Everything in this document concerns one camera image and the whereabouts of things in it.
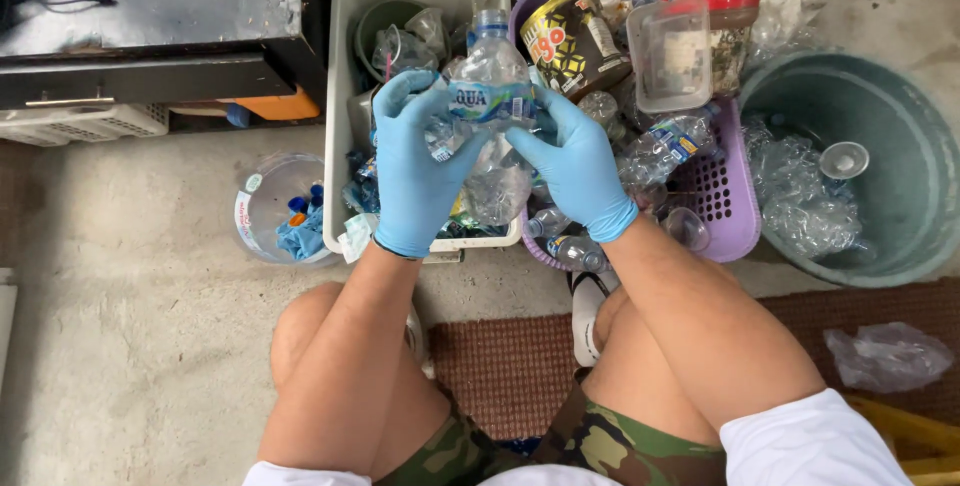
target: clear plastic food container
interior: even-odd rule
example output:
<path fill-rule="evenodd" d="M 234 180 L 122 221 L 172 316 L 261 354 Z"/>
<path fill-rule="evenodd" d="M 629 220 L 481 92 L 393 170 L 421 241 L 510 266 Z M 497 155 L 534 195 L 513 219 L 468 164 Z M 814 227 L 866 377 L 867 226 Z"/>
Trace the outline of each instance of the clear plastic food container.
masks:
<path fill-rule="evenodd" d="M 647 114 L 682 111 L 711 99 L 710 6 L 706 0 L 661 1 L 627 17 L 637 72 L 636 106 Z"/>

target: white plastic tub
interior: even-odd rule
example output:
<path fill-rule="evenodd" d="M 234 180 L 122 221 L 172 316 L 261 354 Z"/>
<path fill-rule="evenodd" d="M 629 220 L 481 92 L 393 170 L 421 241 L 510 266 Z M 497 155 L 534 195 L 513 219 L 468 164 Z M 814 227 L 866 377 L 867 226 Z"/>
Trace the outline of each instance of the white plastic tub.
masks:
<path fill-rule="evenodd" d="M 364 12 L 382 0 L 332 0 L 330 9 L 330 68 L 326 87 L 326 170 L 323 185 L 329 201 L 323 208 L 323 241 L 336 253 L 343 253 L 337 236 L 344 233 L 354 212 L 348 209 L 340 192 L 351 180 L 347 152 L 354 147 L 347 100 L 359 96 L 360 72 L 354 58 L 354 27 Z M 409 0 L 443 10 L 443 23 L 448 29 L 468 23 L 473 17 L 471 0 Z M 510 0 L 492 0 L 501 9 L 510 11 Z M 430 251 L 456 251 L 466 247 L 511 246 L 521 239 L 521 220 L 510 223 L 505 237 L 435 240 Z"/>

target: yellow object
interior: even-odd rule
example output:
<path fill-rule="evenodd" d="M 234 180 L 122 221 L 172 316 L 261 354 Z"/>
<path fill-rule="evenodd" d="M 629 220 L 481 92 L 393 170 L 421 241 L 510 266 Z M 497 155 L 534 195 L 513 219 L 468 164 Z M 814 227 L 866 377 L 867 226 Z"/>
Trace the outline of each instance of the yellow object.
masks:
<path fill-rule="evenodd" d="M 320 114 L 320 108 L 300 86 L 296 87 L 293 96 L 237 98 L 234 101 L 266 120 L 312 119 Z"/>
<path fill-rule="evenodd" d="M 897 439 L 932 446 L 942 451 L 936 458 L 901 460 L 903 472 L 916 486 L 960 485 L 960 427 L 907 413 L 894 407 L 847 395 L 849 403 L 870 424 L 881 432 L 883 440 L 896 456 Z"/>

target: orange object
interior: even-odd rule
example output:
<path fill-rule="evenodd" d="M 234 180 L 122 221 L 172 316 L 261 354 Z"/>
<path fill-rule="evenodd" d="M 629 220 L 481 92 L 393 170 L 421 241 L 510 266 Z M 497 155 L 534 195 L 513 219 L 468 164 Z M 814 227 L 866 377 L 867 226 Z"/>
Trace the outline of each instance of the orange object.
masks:
<path fill-rule="evenodd" d="M 312 119 L 320 114 L 320 108 L 300 86 L 296 87 L 293 96 L 237 98 L 234 101 L 266 120 Z"/>

